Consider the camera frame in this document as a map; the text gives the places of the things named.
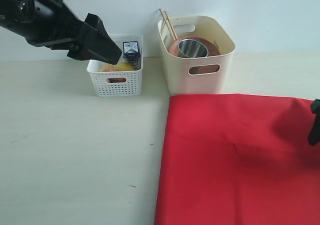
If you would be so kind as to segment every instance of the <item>red fabric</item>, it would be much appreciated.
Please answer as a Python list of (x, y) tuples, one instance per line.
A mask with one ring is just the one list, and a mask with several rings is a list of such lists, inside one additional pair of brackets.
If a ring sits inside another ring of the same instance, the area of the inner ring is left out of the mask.
[(170, 100), (155, 225), (319, 225), (311, 101), (241, 94)]

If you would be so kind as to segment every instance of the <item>cream storage bin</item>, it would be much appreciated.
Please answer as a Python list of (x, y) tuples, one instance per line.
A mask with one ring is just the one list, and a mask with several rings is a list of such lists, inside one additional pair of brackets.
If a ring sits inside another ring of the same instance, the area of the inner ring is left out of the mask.
[[(163, 20), (158, 23), (162, 67), (171, 95), (178, 94), (216, 94), (221, 91), (231, 64), (236, 45), (213, 18), (208, 16), (184, 16), (170, 19), (179, 38), (197, 36), (216, 45), (220, 55), (200, 58), (180, 58), (168, 51), (173, 43), (169, 30)], [(215, 65), (216, 72), (190, 74), (193, 67)]]
[[(119, 63), (125, 62), (123, 58), (123, 42), (138, 41), (141, 51), (141, 59), (135, 71), (99, 72), (106, 63), (90, 60), (87, 72), (90, 74), (94, 89), (99, 97), (135, 96), (142, 92), (143, 60), (143, 36), (142, 35), (111, 35), (111, 39), (122, 50)], [(123, 79), (124, 82), (109, 83), (110, 79)]]

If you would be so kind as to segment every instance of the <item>stainless steel cup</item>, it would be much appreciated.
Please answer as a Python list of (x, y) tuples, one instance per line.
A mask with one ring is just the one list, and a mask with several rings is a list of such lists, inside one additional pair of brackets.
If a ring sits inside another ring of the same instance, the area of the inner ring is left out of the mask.
[(209, 54), (208, 48), (203, 43), (194, 39), (184, 39), (179, 42), (180, 58), (204, 58)]

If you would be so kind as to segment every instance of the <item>black clamp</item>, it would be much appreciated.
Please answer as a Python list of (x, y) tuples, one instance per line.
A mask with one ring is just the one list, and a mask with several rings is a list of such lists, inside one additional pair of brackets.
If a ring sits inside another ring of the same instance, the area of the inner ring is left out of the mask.
[(308, 136), (308, 141), (311, 146), (315, 146), (320, 142), (320, 99), (316, 99), (310, 108), (311, 112), (315, 114), (315, 120)]

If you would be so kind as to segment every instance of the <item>wooden chopsticks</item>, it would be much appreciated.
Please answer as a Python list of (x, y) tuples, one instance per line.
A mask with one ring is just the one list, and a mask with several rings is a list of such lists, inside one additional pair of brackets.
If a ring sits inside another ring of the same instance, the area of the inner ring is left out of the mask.
[(171, 24), (171, 21), (170, 21), (170, 18), (169, 18), (169, 16), (168, 16), (167, 12), (166, 12), (166, 11), (163, 11), (161, 8), (160, 8), (159, 10), (160, 10), (160, 13), (161, 13), (161, 15), (162, 15), (162, 17), (163, 17), (163, 20), (164, 20), (166, 26), (168, 27), (168, 30), (169, 30), (169, 33), (170, 33), (172, 39), (173, 39), (174, 41), (175, 41), (175, 40), (178, 40), (178, 36), (177, 36), (177, 34), (176, 34), (176, 31), (175, 31), (175, 29), (174, 29), (174, 26), (172, 26), (172, 24)]

